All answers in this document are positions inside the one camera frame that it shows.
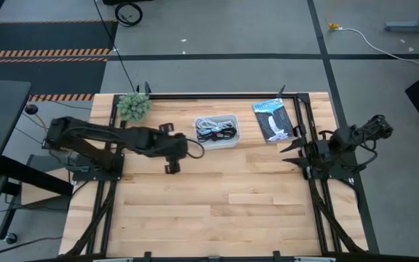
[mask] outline clear plastic bin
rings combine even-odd
[[[198,119],[208,119],[213,122],[224,122],[224,121],[232,121],[234,123],[234,126],[237,130],[236,135],[228,140],[208,140],[206,142],[201,143],[201,145],[204,147],[204,150],[213,150],[213,149],[222,149],[222,148],[233,148],[236,146],[237,142],[240,140],[240,129],[239,129],[239,120],[237,119],[237,116],[234,114],[226,114],[226,115],[220,115],[220,116],[200,116],[195,118],[195,121],[193,122],[193,127],[195,127],[195,138],[198,137],[198,132],[196,129],[196,122]]]

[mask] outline succulent plant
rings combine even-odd
[[[141,122],[151,108],[151,101],[146,95],[130,93],[119,97],[117,104],[122,120],[127,122]]]

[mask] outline bundle of cables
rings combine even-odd
[[[236,136],[237,129],[232,121],[214,122],[200,118],[196,121],[197,138],[200,143],[208,140],[229,140]]]

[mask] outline gray floor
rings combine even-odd
[[[328,32],[324,17],[332,0],[315,0],[332,54],[374,54],[352,32]],[[155,0],[141,2],[145,17],[134,28],[119,28],[116,43],[123,55],[214,53],[319,54],[308,5],[303,0]],[[100,4],[104,18],[111,7]],[[419,34],[386,33],[386,21],[417,20],[419,0],[336,0],[330,22],[362,31],[377,47],[393,53],[419,53]],[[6,0],[0,21],[98,19],[87,0]],[[384,114],[395,131],[378,144],[378,159],[363,173],[380,251],[419,255],[419,116],[404,90],[419,79],[419,67],[396,60],[333,60],[332,69],[347,122],[363,124]],[[274,91],[283,84],[293,92],[329,91],[321,60],[173,60],[125,62],[135,84],[150,83],[154,92]],[[128,92],[130,86],[119,62],[108,62],[101,92]],[[82,119],[88,111],[39,103],[41,116],[72,115]],[[24,117],[17,125],[37,140],[39,127]],[[15,131],[4,152],[24,162],[29,154],[45,151]],[[366,159],[358,153],[360,160]],[[11,231],[20,242],[60,236],[65,214],[22,211]],[[59,241],[1,254],[0,261],[26,261],[56,254]],[[0,249],[6,247],[0,243]]]

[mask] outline yellow and black hazard stripe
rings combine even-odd
[[[117,22],[116,19],[104,20],[105,22]],[[15,23],[98,23],[101,20],[61,20],[61,21],[0,21],[0,24]]]
[[[42,50],[0,50],[0,57],[45,57],[71,55],[107,55],[109,48],[92,49],[42,49]]]
[[[50,62],[107,62],[107,58],[88,57],[88,58],[36,58],[36,59],[0,59],[0,63],[50,63]]]
[[[54,94],[54,95],[30,95],[31,102],[42,101],[91,101],[95,94]]]

